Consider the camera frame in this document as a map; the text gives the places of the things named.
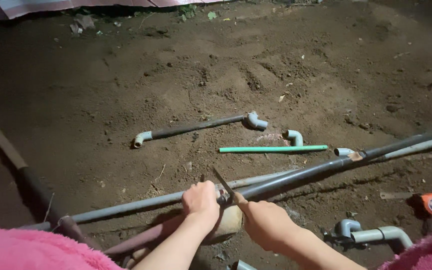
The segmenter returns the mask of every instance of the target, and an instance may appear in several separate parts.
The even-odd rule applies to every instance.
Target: leaf
[[[213,11],[211,11],[211,12],[208,13],[208,19],[212,20],[212,19],[214,19],[216,17],[217,17],[216,13],[214,13]]]

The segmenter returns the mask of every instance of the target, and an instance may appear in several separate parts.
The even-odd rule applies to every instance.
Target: hand
[[[237,205],[246,216],[244,229],[264,250],[279,253],[287,236],[302,230],[278,205],[267,201],[248,202],[238,192],[235,196]]]
[[[216,199],[216,188],[213,182],[192,184],[182,196],[186,218],[194,217],[212,230],[219,219],[219,204]]]

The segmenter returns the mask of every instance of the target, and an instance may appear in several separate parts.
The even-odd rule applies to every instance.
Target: dirt ground
[[[219,16],[210,21],[209,11]],[[99,20],[79,38],[65,15],[0,23],[0,128],[69,214],[185,190],[201,174],[210,178],[213,165],[236,180],[302,168],[333,157],[336,147],[381,146],[432,129],[432,1],[233,2],[200,7],[184,23],[176,13],[142,21],[147,15]],[[130,148],[139,132],[253,110],[269,122],[266,131],[235,123]],[[331,150],[217,152],[283,146],[278,135],[286,129]],[[340,173],[269,200],[321,237],[320,228],[349,211],[364,229],[396,225],[413,241],[422,238],[423,222],[411,207],[382,200],[380,191],[432,192],[432,152]],[[108,248],[180,207],[81,228]],[[0,227],[33,222],[0,157]],[[432,233],[432,219],[429,224]],[[228,259],[217,258],[222,251]],[[393,257],[387,245],[344,254],[369,268]],[[201,247],[192,267],[225,269],[237,260],[257,269],[297,268],[243,231]]]

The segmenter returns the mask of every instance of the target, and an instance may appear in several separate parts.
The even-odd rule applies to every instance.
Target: pink fleece blanket
[[[393,261],[385,262],[378,270],[432,270],[432,236],[394,256]]]
[[[121,270],[86,244],[38,230],[0,229],[0,270]]]

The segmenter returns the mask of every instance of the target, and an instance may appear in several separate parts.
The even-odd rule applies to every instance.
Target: green pipe
[[[257,147],[223,147],[219,153],[272,153],[272,152],[297,152],[326,150],[327,145],[305,145],[305,146],[257,146]]]

